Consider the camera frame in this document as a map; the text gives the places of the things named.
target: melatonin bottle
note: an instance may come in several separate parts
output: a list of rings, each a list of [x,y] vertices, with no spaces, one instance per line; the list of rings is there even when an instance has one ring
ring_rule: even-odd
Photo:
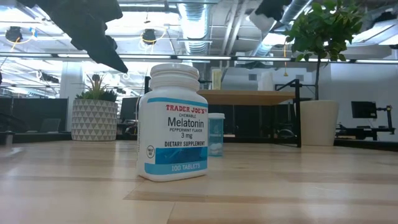
[[[137,171],[163,182],[207,173],[208,104],[196,68],[156,65],[150,88],[139,102]]]

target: potted plant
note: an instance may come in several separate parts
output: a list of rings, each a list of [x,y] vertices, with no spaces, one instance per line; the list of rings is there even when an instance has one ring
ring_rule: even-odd
[[[341,53],[347,50],[353,35],[362,28],[362,13],[354,4],[345,5],[343,0],[326,0],[312,3],[312,10],[302,13],[286,30],[286,42],[293,42],[292,52],[301,52],[296,61],[317,58],[315,101],[301,103],[302,144],[332,146],[335,139],[338,103],[319,100],[319,75],[322,59],[345,61]]]
[[[117,94],[101,86],[103,78],[93,75],[88,91],[73,101],[72,139],[75,141],[113,141],[116,139]]]

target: ceiling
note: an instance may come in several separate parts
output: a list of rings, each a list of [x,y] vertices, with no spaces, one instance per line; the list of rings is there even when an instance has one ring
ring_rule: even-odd
[[[174,6],[176,2],[184,2],[184,0],[169,1],[170,7]],[[358,0],[363,7],[366,7],[368,12],[379,9],[385,6],[394,6],[397,1],[392,0]],[[162,6],[163,2],[142,2],[119,0],[122,6],[123,17],[107,23],[107,35],[115,39],[119,54],[167,54],[167,55],[181,55],[186,54],[185,43],[187,38],[184,36],[184,30],[181,25],[180,15],[176,13],[164,12],[146,12],[137,9],[139,5],[147,6],[146,4],[158,4]],[[262,32],[254,26],[254,24],[247,19],[247,15],[243,14],[240,17],[241,11],[244,9],[243,4],[246,5],[246,11],[256,9],[261,3],[260,1],[243,1],[239,0],[238,10],[233,14],[233,4],[235,0],[221,0],[218,4],[211,4],[209,17],[209,34],[205,41],[210,43],[209,55],[222,55],[223,42],[225,41],[226,32],[228,31],[228,24],[233,20],[233,26],[237,29],[237,39],[231,34],[228,38],[229,43],[233,42],[231,47],[231,54],[240,52],[247,54],[254,50],[262,41]],[[24,44],[10,43],[5,38],[6,31],[10,26],[21,27]],[[32,29],[36,31],[37,36],[32,35]],[[145,29],[155,29],[155,34],[158,38],[153,47],[142,44],[141,34]],[[398,34],[391,33],[389,36],[380,38],[387,40],[392,36]],[[277,35],[276,39],[271,41],[275,44],[283,44],[284,37]],[[352,46],[346,52],[348,58],[384,58],[391,54],[388,46],[378,45],[377,42],[370,44],[359,43],[355,47]],[[61,29],[59,29],[40,9],[28,10],[26,8],[0,6],[0,52],[45,52],[45,53],[67,53],[67,54],[82,54],[84,52],[78,51],[70,43],[70,38]],[[275,45],[271,50],[271,55],[275,57],[284,57],[285,52],[280,45]],[[287,57],[291,57],[291,52],[286,52]],[[62,61],[60,60],[33,60],[21,58],[0,58],[0,64],[4,62],[1,70],[3,74],[2,85],[49,85],[37,78],[37,71],[48,73],[60,80],[62,73]],[[142,93],[144,76],[148,75],[150,68],[160,62],[126,62],[129,73],[123,76],[122,73],[113,70],[105,65],[100,65],[94,62],[83,62],[83,70],[87,74],[104,73],[109,75],[108,83],[120,86],[121,88],[133,90],[129,91],[127,95],[139,95]],[[284,63],[275,63],[273,65],[276,69],[284,67]],[[288,67],[304,67],[307,70],[313,69],[309,65],[297,65],[297,63],[289,64]],[[45,94],[51,97],[57,96],[59,92],[59,85],[52,85],[52,88],[29,88],[31,93]]]

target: black metal frame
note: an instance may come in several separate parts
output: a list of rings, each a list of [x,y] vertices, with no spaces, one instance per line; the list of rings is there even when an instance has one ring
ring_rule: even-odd
[[[282,85],[281,87],[277,87],[277,85],[275,85],[275,90],[276,91],[280,91],[282,89],[284,89],[285,87],[294,87],[294,92],[295,92],[295,107],[296,107],[296,120],[295,120],[295,132],[296,132],[296,142],[297,142],[297,147],[301,147],[301,112],[300,112],[300,87],[302,87],[303,85],[300,84],[300,80],[299,79],[294,79],[288,83],[286,83],[285,85]],[[274,118],[275,118],[275,111],[274,111],[274,106],[272,106],[271,109],[271,130],[272,130],[272,134],[271,134],[271,141],[275,142],[274,139],[274,134],[275,134],[275,130],[274,130]]]

